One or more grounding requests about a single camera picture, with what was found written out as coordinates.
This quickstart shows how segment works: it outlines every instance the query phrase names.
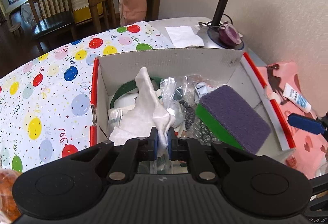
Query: metal screw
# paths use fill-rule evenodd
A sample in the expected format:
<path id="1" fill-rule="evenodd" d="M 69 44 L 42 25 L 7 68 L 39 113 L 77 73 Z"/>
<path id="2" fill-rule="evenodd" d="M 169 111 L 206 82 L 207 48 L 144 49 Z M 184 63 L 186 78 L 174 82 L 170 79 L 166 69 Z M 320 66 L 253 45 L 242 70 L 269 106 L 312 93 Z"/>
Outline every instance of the metal screw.
<path id="1" fill-rule="evenodd" d="M 109 178 L 112 180 L 123 180 L 125 178 L 125 174 L 123 172 L 112 172 L 109 174 Z"/>
<path id="2" fill-rule="evenodd" d="M 215 174 L 210 171 L 204 171 L 199 174 L 199 177 L 203 180 L 213 180 L 215 178 Z"/>

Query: pink towel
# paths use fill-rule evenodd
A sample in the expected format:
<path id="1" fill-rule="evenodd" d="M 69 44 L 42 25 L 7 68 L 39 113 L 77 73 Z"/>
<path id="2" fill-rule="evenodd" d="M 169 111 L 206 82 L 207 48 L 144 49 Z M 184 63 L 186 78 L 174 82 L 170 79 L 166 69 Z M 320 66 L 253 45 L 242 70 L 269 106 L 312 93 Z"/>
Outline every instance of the pink towel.
<path id="1" fill-rule="evenodd" d="M 120 25 L 125 26 L 145 20 L 146 0 L 119 0 Z"/>

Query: chair backrest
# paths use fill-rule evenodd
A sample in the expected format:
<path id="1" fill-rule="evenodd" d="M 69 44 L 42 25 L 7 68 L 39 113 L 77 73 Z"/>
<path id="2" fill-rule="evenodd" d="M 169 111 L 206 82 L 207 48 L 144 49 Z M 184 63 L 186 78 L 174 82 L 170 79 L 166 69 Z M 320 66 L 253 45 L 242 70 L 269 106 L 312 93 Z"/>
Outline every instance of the chair backrest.
<path id="1" fill-rule="evenodd" d="M 98 15 L 97 4 L 102 3 L 103 12 L 104 12 L 104 21 L 106 24 L 106 29 L 109 29 L 109 20 L 108 12 L 105 2 L 108 3 L 108 8 L 110 10 L 110 16 L 115 27 L 117 27 L 116 18 L 115 18 L 115 9 L 113 0 L 89 0 L 89 9 L 91 12 L 92 22 L 97 33 L 101 32 L 101 25 Z M 146 20 L 157 20 L 158 11 L 159 11 L 160 0 L 147 0 L 147 14 Z"/>
<path id="2" fill-rule="evenodd" d="M 43 20 L 64 11 L 73 12 L 71 0 L 28 0 L 35 21 L 40 24 L 39 16 L 35 10 L 34 3 L 38 4 L 40 15 Z"/>

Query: wooden stool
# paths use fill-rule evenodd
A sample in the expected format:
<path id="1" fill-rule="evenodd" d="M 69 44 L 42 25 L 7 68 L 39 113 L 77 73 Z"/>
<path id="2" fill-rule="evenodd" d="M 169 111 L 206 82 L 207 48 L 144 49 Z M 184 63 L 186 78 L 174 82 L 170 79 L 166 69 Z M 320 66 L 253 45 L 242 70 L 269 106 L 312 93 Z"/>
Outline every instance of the wooden stool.
<path id="1" fill-rule="evenodd" d="M 23 31 L 21 22 L 15 23 L 13 26 L 11 26 L 9 28 L 9 31 L 11 33 L 13 33 L 14 36 L 15 36 L 15 31 L 17 31 L 17 30 L 19 32 L 19 35 L 22 35 L 23 34 L 24 31 Z"/>

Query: green strap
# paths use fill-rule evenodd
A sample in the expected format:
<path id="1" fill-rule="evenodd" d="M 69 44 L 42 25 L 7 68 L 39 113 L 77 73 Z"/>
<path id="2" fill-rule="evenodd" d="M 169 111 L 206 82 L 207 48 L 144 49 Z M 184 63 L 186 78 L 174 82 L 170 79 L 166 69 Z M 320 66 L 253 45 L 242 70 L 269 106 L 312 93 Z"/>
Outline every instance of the green strap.
<path id="1" fill-rule="evenodd" d="M 151 81 L 154 81 L 157 84 L 157 87 L 159 89 L 159 85 L 162 81 L 162 78 L 160 77 L 150 77 Z M 120 88 L 117 89 L 116 93 L 114 94 L 114 97 L 112 101 L 110 102 L 110 108 L 114 108 L 115 101 L 121 97 L 122 95 L 134 90 L 137 88 L 135 80 L 129 81 L 125 84 L 123 84 Z"/>

